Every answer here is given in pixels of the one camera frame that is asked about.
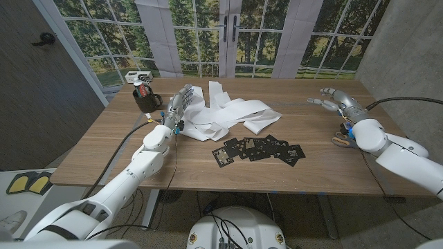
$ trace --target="window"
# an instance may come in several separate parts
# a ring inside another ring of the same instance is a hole
[[[218,77],[218,0],[169,0],[184,77]]]
[[[103,87],[125,83],[128,71],[159,77],[134,0],[54,0]]]
[[[389,0],[324,0],[296,78],[353,79]]]
[[[271,77],[289,0],[243,0],[235,77]]]

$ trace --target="gray wall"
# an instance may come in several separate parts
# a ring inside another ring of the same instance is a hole
[[[377,99],[443,100],[443,1],[391,0],[356,74]],[[386,102],[382,107],[412,140],[443,164],[443,105]]]

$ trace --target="crumpled white paper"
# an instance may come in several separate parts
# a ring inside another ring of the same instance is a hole
[[[214,141],[223,138],[238,122],[258,135],[263,128],[277,121],[282,114],[259,100],[230,100],[219,82],[209,81],[209,108],[205,107],[201,87],[193,86],[194,100],[186,108],[181,132],[191,138]]]

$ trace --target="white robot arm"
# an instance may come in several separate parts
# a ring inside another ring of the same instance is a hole
[[[26,236],[25,241],[85,240],[108,228],[127,199],[147,177],[157,173],[169,152],[167,142],[179,133],[179,121],[192,101],[191,85],[174,95],[162,125],[143,139],[131,163],[96,195],[66,203],[47,214]],[[100,233],[91,239],[106,236]]]
[[[443,165],[429,159],[428,151],[407,138],[386,133],[381,124],[371,119],[365,109],[348,94],[335,89],[321,89],[340,104],[328,100],[308,99],[353,123],[352,133],[363,151],[378,157],[376,162],[391,172],[404,177],[434,193],[443,200]]]

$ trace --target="door handle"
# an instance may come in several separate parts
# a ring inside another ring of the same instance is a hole
[[[224,27],[223,29],[223,42],[226,42],[226,31],[228,28],[228,17],[224,17],[224,24],[216,25],[216,27]]]
[[[235,42],[235,32],[237,31],[237,28],[246,28],[246,26],[237,25],[237,16],[234,16],[234,26],[233,26],[233,42]]]
[[[33,46],[43,46],[46,44],[54,44],[55,37],[51,33],[42,33],[40,34],[41,42],[33,42],[31,43]]]

